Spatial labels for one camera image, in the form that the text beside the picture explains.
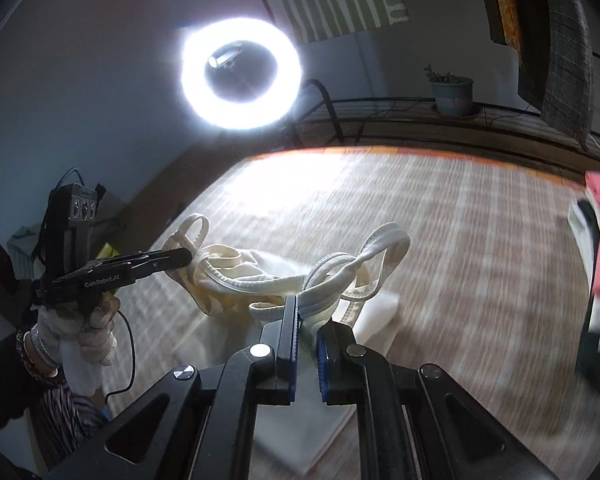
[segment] gloved hand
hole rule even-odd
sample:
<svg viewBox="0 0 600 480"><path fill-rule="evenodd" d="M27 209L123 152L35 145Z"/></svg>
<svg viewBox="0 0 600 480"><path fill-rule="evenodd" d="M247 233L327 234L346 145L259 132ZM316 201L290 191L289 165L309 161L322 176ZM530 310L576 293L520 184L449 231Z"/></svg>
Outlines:
<svg viewBox="0 0 600 480"><path fill-rule="evenodd" d="M112 332L112 318L119 309L120 300L110 292L101 296L99 306L88 320L75 303L52 309L42 306L38 310L38 322L30 330L33 348L46 366L59 368L62 364L60 339L77 340L85 361L110 366L118 346Z"/></svg>

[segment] potted plant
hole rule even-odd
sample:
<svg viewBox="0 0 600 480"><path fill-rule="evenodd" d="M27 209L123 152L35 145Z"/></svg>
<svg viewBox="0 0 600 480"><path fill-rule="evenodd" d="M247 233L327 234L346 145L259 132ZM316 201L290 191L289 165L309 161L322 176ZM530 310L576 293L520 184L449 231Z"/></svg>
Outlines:
<svg viewBox="0 0 600 480"><path fill-rule="evenodd" d="M469 77L441 74L431 68L424 69L431 83L438 113L444 116L462 117L474 109L474 80Z"/></svg>

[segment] triangular cutout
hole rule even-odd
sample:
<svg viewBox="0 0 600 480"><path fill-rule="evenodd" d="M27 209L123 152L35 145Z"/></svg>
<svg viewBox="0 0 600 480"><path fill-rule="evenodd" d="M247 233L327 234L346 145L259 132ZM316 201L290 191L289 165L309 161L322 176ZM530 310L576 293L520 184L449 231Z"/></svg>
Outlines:
<svg viewBox="0 0 600 480"><path fill-rule="evenodd" d="M169 396L156 397L107 440L107 450L134 464L141 463L168 405Z"/></svg>
<svg viewBox="0 0 600 480"><path fill-rule="evenodd" d="M445 396L446 408L458 431L462 450L470 462L504 451L504 442L471 413L455 396Z"/></svg>

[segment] glowing white ring light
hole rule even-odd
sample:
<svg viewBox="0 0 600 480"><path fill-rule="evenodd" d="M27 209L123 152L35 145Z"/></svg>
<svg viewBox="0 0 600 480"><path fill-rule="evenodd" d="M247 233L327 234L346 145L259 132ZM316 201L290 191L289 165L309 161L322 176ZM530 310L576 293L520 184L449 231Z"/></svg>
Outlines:
<svg viewBox="0 0 600 480"><path fill-rule="evenodd" d="M219 48L235 41L253 41L271 52L278 73L264 95L247 103L219 98L205 78L205 65ZM270 124L296 100L300 86L300 60L289 38L270 23L252 18L232 18L193 33L183 52L182 88L203 119L221 128L247 130Z"/></svg>

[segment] orange mat border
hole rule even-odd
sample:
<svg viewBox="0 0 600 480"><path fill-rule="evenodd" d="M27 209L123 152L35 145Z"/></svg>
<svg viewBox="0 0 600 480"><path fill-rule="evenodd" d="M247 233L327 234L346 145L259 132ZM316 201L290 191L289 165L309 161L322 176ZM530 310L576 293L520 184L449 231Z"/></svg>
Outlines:
<svg viewBox="0 0 600 480"><path fill-rule="evenodd" d="M329 146L327 148L305 148L303 150L290 150L288 152L264 153L249 158L249 160L258 160L269 156L292 155L293 153L376 153L381 155L420 155L420 156L435 156L437 158L457 158L460 160L469 160L471 162L479 162L480 164L488 164L489 166L497 166L511 171L523 171L531 176L548 180L560 186L567 186L577 191L584 191L584 186L576 182L572 182L564 177L542 171L530 170L517 164L510 162L500 162L484 158L483 156L465 155L463 153L444 152L442 150L426 150L423 148L402 148L398 146Z"/></svg>

